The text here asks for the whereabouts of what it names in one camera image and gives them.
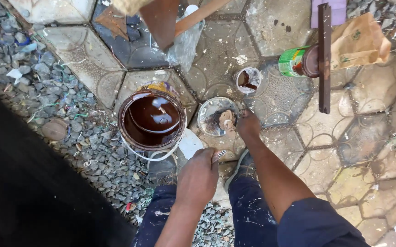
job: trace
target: pink paper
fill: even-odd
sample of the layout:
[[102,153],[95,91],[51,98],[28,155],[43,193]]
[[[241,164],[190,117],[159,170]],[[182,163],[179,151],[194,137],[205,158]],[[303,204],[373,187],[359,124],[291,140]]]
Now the pink paper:
[[312,0],[311,28],[318,28],[318,5],[329,3],[332,9],[332,26],[346,22],[346,0]]

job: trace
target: green label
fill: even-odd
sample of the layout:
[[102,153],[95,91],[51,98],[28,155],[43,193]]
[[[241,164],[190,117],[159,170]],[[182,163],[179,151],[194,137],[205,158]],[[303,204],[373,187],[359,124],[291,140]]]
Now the green label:
[[297,73],[296,68],[302,66],[303,54],[310,46],[286,50],[279,58],[279,70],[284,76],[306,77]]

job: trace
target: dark blue pants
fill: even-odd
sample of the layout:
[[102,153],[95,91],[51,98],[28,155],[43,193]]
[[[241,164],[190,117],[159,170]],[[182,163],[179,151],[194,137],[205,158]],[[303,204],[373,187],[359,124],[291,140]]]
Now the dark blue pants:
[[[155,188],[132,247],[155,245],[175,197],[176,185]],[[229,197],[233,208],[234,246],[277,246],[277,222],[268,208],[259,183],[251,177],[240,177],[230,184]]]

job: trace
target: shoe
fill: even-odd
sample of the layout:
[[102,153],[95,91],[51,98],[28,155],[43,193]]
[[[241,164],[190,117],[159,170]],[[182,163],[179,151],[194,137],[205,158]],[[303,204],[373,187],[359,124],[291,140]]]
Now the shoe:
[[253,157],[251,157],[250,151],[248,149],[245,150],[241,155],[239,161],[237,162],[236,170],[224,184],[224,188],[227,193],[230,183],[236,181],[236,179],[240,177],[251,177],[257,180],[256,164],[254,163]]
[[[150,158],[157,159],[166,155],[169,150],[162,150],[154,152]],[[160,161],[148,161],[147,170],[149,180],[151,180],[155,186],[159,185],[177,185],[178,163],[175,156],[172,154],[164,160]]]

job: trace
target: person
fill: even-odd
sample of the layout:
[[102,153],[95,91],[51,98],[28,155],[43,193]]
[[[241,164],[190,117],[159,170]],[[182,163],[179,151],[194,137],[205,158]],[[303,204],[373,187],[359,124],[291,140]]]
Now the person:
[[[233,210],[234,246],[369,246],[353,225],[329,202],[316,198],[262,143],[258,117],[250,110],[241,112],[237,130],[247,150],[225,183]],[[201,213],[216,191],[218,162],[211,164],[214,151],[198,150],[178,180],[173,156],[148,164],[157,187],[133,247],[192,244]]]

